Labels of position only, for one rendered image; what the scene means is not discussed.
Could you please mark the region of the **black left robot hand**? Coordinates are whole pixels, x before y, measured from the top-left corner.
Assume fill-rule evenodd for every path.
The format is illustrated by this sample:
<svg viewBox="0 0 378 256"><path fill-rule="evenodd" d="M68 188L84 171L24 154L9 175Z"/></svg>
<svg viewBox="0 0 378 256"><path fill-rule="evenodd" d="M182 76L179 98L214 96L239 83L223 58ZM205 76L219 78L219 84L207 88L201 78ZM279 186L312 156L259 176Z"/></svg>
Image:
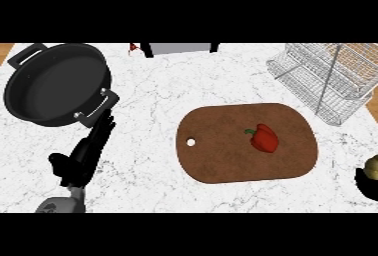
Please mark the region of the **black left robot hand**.
<svg viewBox="0 0 378 256"><path fill-rule="evenodd" d="M114 116L111 110L107 109L89 136L80 140L71 155L67 156L62 153L49 155L53 174L62 178L62 187L84 187L89 184L114 127Z"/></svg>

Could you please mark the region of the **brown wooden cutting board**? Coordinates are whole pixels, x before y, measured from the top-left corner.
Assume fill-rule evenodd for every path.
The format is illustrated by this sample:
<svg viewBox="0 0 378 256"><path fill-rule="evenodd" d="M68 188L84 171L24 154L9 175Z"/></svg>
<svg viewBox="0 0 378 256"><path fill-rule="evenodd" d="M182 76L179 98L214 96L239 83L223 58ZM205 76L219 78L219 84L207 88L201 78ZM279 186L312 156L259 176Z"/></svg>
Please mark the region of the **brown wooden cutting board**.
<svg viewBox="0 0 378 256"><path fill-rule="evenodd" d="M251 145L254 130L267 125L278 135L272 153ZM279 103L207 106L183 117L176 151L188 175L210 184L296 178L318 161L318 142L303 115Z"/></svg>

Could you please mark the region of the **yellow-green squash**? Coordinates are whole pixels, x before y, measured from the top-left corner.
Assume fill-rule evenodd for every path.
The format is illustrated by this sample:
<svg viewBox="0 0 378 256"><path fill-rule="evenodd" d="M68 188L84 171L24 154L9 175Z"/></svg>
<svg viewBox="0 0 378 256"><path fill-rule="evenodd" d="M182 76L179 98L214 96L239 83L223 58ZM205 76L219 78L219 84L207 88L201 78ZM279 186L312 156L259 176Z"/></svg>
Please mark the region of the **yellow-green squash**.
<svg viewBox="0 0 378 256"><path fill-rule="evenodd" d="M363 172L369 179L378 180L378 155L368 159Z"/></svg>

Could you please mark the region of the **grey and black appliance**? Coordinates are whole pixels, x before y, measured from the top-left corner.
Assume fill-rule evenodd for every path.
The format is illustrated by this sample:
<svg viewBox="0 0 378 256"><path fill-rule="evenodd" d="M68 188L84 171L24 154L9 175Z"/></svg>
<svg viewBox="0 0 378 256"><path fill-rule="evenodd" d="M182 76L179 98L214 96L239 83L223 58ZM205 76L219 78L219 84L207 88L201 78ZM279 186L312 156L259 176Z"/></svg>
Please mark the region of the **grey and black appliance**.
<svg viewBox="0 0 378 256"><path fill-rule="evenodd" d="M214 53L219 43L142 43L141 50L146 58L155 55L205 51Z"/></svg>

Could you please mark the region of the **red bell pepper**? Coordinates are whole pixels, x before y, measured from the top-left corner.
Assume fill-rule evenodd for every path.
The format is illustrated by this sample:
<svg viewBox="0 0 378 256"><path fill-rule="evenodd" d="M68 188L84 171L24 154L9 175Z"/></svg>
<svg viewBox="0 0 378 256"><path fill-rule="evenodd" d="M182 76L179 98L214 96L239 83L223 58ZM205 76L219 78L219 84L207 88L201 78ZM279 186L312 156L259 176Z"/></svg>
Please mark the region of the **red bell pepper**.
<svg viewBox="0 0 378 256"><path fill-rule="evenodd" d="M247 129L244 133L251 135L250 143L259 151L265 153L276 151L279 139L273 130L265 124L259 124L256 129Z"/></svg>

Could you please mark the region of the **black two-handled pan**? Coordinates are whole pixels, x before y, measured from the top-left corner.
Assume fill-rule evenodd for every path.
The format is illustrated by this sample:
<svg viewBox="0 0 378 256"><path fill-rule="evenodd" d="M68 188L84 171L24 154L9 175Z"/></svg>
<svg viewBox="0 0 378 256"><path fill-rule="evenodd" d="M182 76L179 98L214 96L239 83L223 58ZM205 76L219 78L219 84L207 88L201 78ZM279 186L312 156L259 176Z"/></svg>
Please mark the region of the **black two-handled pan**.
<svg viewBox="0 0 378 256"><path fill-rule="evenodd" d="M3 94L9 113L46 127L80 122L92 128L120 100L99 49L84 43L34 43L8 63L15 69Z"/></svg>

